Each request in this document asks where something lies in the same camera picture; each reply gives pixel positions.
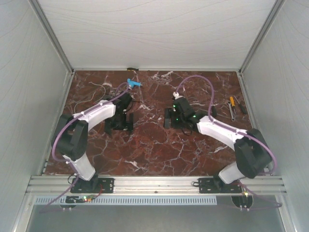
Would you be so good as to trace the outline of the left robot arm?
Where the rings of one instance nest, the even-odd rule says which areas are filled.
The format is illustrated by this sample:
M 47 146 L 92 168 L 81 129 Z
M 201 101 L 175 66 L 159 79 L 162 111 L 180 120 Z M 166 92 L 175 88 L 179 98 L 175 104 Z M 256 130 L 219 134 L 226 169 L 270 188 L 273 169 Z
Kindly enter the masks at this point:
M 121 92 L 115 98 L 108 95 L 84 111 L 73 115 L 62 114 L 59 118 L 51 142 L 52 151 L 59 152 L 64 161 L 72 166 L 83 180 L 82 187 L 88 192 L 94 192 L 99 187 L 99 180 L 94 177 L 96 170 L 86 154 L 88 133 L 101 122 L 108 135 L 113 130 L 133 132 L 133 114 L 127 115 L 131 102 L 131 95 Z

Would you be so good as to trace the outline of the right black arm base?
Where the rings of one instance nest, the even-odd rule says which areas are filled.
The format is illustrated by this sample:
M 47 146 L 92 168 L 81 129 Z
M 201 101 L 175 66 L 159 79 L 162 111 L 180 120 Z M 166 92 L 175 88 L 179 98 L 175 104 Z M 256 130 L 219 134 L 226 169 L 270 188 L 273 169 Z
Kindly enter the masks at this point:
M 193 183 L 198 188 L 199 193 L 242 193 L 242 187 L 236 182 L 225 184 L 219 178 L 199 178 Z

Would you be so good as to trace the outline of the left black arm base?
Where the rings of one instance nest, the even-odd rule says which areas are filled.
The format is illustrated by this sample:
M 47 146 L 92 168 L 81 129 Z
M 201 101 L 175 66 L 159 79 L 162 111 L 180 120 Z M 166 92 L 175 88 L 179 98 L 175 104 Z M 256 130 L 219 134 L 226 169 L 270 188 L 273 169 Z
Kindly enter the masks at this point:
M 113 193 L 114 178 L 94 176 L 90 181 L 79 179 L 70 189 L 71 193 Z

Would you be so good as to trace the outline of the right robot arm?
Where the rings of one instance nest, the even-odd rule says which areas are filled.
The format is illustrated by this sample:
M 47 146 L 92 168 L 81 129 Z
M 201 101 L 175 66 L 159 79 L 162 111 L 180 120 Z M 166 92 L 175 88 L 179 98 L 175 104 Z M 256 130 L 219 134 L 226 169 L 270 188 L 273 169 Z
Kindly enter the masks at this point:
M 254 179 L 272 161 L 259 130 L 238 129 L 209 116 L 207 111 L 195 111 L 185 97 L 174 99 L 172 107 L 164 110 L 164 128 L 187 129 L 188 135 L 195 131 L 218 140 L 235 152 L 236 161 L 225 166 L 213 181 L 218 192 L 225 192 L 236 180 Z

